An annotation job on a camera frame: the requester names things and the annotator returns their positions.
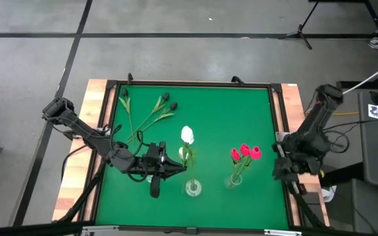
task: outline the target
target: green tabletop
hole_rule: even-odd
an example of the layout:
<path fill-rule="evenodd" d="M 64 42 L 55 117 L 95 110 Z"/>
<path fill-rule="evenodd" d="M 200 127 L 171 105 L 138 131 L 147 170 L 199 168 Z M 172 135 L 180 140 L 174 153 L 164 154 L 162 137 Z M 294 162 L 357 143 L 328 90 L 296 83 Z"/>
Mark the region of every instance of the green tabletop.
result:
<path fill-rule="evenodd" d="M 232 229 L 288 229 L 282 184 L 272 179 L 275 142 L 268 90 L 259 88 L 121 86 L 131 97 L 134 128 L 152 111 L 159 96 L 170 94 L 178 102 L 172 117 L 144 132 L 144 142 L 166 141 L 168 156 L 180 161 L 180 132 L 194 131 L 192 146 L 198 151 L 195 177 L 202 192 L 184 192 L 189 172 L 161 181 L 158 199 L 150 197 L 150 183 L 136 183 L 126 174 L 107 167 L 96 214 L 97 225 L 213 227 Z M 114 127 L 122 129 L 114 140 L 126 140 L 131 131 L 127 112 L 118 102 Z M 243 182 L 227 189 L 232 173 L 231 148 L 259 146 L 262 158 L 243 174 Z M 130 143 L 130 150 L 137 146 Z M 146 152 L 142 148 L 139 155 Z"/>

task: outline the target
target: wooden board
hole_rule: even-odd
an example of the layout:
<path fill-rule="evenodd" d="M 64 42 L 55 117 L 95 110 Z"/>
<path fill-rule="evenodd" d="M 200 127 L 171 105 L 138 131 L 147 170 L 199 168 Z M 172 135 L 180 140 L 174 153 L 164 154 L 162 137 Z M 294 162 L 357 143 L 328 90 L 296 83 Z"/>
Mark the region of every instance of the wooden board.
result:
<path fill-rule="evenodd" d="M 90 79 L 87 85 L 87 90 L 85 92 L 83 105 L 79 114 L 79 118 L 84 120 L 89 126 L 96 128 L 98 119 L 100 117 L 100 111 L 103 103 L 104 92 L 106 89 L 107 80 L 101 79 Z M 297 85 L 294 84 L 282 84 L 283 98 L 285 104 L 285 110 L 288 118 L 289 130 L 291 132 L 296 131 L 304 120 L 303 106 L 301 104 L 299 89 Z M 104 119 L 104 124 L 108 123 L 110 117 L 110 111 L 112 110 L 112 104 L 114 99 L 114 90 L 110 91 L 108 105 L 106 108 L 106 114 Z M 279 109 L 278 95 L 274 93 L 274 101 L 276 103 L 276 115 L 278 120 L 278 127 L 282 130 L 282 117 Z M 71 151 L 83 145 L 82 140 L 74 140 L 72 142 Z M 72 155 L 66 164 L 64 179 L 60 186 L 60 191 L 58 195 L 58 200 L 56 201 L 56 206 L 54 214 L 52 216 L 53 220 L 57 220 L 68 211 L 68 209 L 75 203 L 78 197 L 81 195 L 85 178 L 87 175 L 87 169 L 89 167 L 89 161 L 91 156 L 91 150 L 89 148 L 84 148 L 76 154 Z M 322 197 L 322 189 L 319 184 L 319 178 L 317 176 L 311 176 L 303 174 L 300 181 L 305 184 L 308 191 L 313 191 L 319 193 L 320 202 L 322 205 L 322 212 L 324 213 L 325 224 L 329 225 L 329 218 L 327 217 L 326 208 L 324 205 Z M 91 207 L 94 199 L 94 190 L 89 196 L 87 201 L 86 212 L 84 215 L 85 220 L 89 220 Z M 291 210 L 293 213 L 294 224 L 296 226 L 300 225 L 299 211 L 293 196 L 290 196 Z"/>

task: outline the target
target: pink tulip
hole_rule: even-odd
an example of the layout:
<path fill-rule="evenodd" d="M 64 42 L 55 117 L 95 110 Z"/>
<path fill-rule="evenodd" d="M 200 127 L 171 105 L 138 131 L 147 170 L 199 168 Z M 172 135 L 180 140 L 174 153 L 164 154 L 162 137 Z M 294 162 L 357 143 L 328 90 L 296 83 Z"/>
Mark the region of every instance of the pink tulip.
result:
<path fill-rule="evenodd" d="M 233 160 L 235 160 L 235 161 L 239 161 L 240 160 L 240 154 L 236 150 L 236 148 L 232 148 L 231 149 L 231 158 L 233 158 Z"/>
<path fill-rule="evenodd" d="M 248 156 L 250 154 L 250 148 L 246 144 L 240 146 L 240 152 L 243 156 Z"/>
<path fill-rule="evenodd" d="M 259 160 L 262 156 L 262 151 L 259 149 L 259 147 L 254 147 L 251 151 L 250 151 L 250 157 L 253 159 L 253 160 Z"/>

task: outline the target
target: concrete floor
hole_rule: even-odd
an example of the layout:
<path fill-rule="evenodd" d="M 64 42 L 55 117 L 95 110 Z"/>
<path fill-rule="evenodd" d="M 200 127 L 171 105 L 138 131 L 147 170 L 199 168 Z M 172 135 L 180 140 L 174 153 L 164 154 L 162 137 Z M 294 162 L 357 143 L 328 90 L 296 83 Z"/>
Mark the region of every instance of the concrete floor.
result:
<path fill-rule="evenodd" d="M 0 32 L 75 33 L 85 0 L 0 0 Z M 372 1 L 378 14 L 378 1 Z M 204 32 L 287 33 L 312 3 L 305 0 L 99 0 L 93 1 L 87 33 Z M 307 33 L 372 33 L 364 4 L 320 3 Z M 10 224 L 43 128 L 41 110 L 57 90 L 73 39 L 0 38 L 0 226 Z M 378 70 L 378 50 L 365 40 L 312 39 L 82 39 L 64 96 L 81 107 L 88 79 L 297 83 L 303 106 L 314 89 L 338 80 L 361 81 Z M 357 111 L 356 92 L 339 109 Z M 333 117 L 330 124 L 358 120 Z M 326 165 L 361 160 L 360 130 L 349 133 L 350 150 L 328 155 Z M 50 222 L 70 142 L 56 132 L 43 161 L 25 224 Z"/>

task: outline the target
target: tripod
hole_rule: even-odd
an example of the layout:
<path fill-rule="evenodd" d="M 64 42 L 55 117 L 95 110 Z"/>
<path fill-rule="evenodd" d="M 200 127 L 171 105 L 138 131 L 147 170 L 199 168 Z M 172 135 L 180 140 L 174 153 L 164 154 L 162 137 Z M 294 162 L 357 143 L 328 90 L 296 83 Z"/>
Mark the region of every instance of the tripod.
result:
<path fill-rule="evenodd" d="M 308 49 L 312 50 L 313 49 L 312 45 L 310 45 L 310 43 L 308 43 L 307 38 L 303 34 L 303 28 L 305 27 L 308 19 L 312 16 L 312 14 L 314 12 L 314 9 L 316 9 L 316 7 L 318 6 L 318 3 L 319 3 L 319 1 L 317 1 L 314 4 L 312 10 L 310 11 L 310 13 L 308 13 L 308 16 L 307 16 L 306 20 L 304 21 L 304 23 L 302 23 L 302 24 L 299 25 L 299 28 L 297 29 L 297 31 L 294 31 L 294 32 L 291 32 L 291 33 L 287 33 L 285 36 L 280 37 L 278 39 L 301 38 L 306 43 L 306 46 L 308 47 Z"/>

